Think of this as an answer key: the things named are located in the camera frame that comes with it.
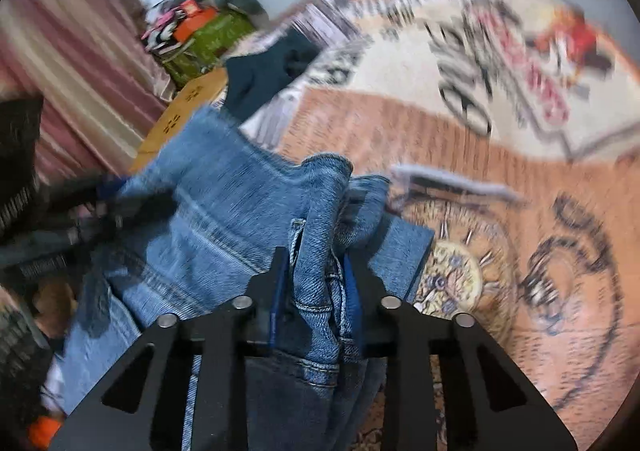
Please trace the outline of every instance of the jeans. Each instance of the jeans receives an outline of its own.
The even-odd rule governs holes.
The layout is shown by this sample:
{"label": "jeans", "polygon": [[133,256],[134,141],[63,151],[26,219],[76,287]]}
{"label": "jeans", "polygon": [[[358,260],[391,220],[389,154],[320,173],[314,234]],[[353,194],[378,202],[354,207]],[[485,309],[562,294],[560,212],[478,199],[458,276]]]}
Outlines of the jeans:
{"label": "jeans", "polygon": [[209,313],[242,294],[284,245],[291,258],[287,302],[305,333],[300,323],[285,323],[272,357],[247,360],[249,446],[346,449],[385,365],[358,357],[341,257],[375,238],[369,267],[389,294],[410,299],[433,232],[385,212],[385,178],[352,177],[350,163],[333,154],[290,164],[252,145],[236,126],[224,112],[201,108],[122,189],[172,189],[177,210],[94,252],[66,339],[64,408],[73,410],[160,314]]}

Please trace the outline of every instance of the triangular cutout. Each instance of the triangular cutout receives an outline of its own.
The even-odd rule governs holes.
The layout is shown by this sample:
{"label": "triangular cutout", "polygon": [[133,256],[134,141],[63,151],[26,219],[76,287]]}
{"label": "triangular cutout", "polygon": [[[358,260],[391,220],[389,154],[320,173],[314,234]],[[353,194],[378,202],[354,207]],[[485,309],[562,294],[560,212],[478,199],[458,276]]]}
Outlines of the triangular cutout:
{"label": "triangular cutout", "polygon": [[148,345],[103,395],[102,403],[126,413],[135,413],[153,357],[154,348]]}
{"label": "triangular cutout", "polygon": [[478,360],[489,397],[489,406],[493,411],[504,411],[527,404],[522,390],[486,347],[478,347]]}

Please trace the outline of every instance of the clock face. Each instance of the clock face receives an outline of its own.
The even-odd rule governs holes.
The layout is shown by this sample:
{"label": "clock face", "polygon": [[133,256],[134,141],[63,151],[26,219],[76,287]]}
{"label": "clock face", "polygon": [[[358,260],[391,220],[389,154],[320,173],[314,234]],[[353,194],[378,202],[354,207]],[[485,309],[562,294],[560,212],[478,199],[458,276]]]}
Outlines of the clock face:
{"label": "clock face", "polygon": [[450,319],[473,314],[505,344],[516,314],[515,255],[500,222],[472,205],[438,199],[412,202],[402,217],[435,231],[414,306],[424,314]]}

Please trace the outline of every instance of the yellow object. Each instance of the yellow object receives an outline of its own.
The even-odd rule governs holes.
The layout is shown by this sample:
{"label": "yellow object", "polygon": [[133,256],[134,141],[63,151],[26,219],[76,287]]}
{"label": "yellow object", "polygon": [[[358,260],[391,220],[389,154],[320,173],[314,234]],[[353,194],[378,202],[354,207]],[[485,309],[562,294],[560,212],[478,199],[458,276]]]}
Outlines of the yellow object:
{"label": "yellow object", "polygon": [[149,135],[140,144],[138,154],[129,173],[142,170],[185,125],[191,114],[203,104],[213,101],[226,85],[226,70],[215,68],[211,72],[189,81],[174,97]]}

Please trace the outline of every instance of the silver screw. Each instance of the silver screw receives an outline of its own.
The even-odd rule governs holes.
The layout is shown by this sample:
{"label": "silver screw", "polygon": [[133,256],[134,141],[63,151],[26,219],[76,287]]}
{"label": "silver screw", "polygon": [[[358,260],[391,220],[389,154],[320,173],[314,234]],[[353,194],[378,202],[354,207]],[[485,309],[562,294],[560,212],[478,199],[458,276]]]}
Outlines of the silver screw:
{"label": "silver screw", "polygon": [[388,310],[395,310],[396,308],[400,308],[402,301],[395,296],[385,296],[380,300],[380,304]]}
{"label": "silver screw", "polygon": [[162,314],[158,316],[158,325],[162,328],[169,328],[178,322],[178,317],[175,314]]}
{"label": "silver screw", "polygon": [[476,319],[471,314],[463,312],[462,314],[458,314],[456,316],[456,323],[464,328],[471,328],[476,324]]}
{"label": "silver screw", "polygon": [[252,306],[252,304],[254,304],[254,300],[252,300],[249,296],[238,296],[234,298],[231,304],[234,306],[234,308],[240,310]]}

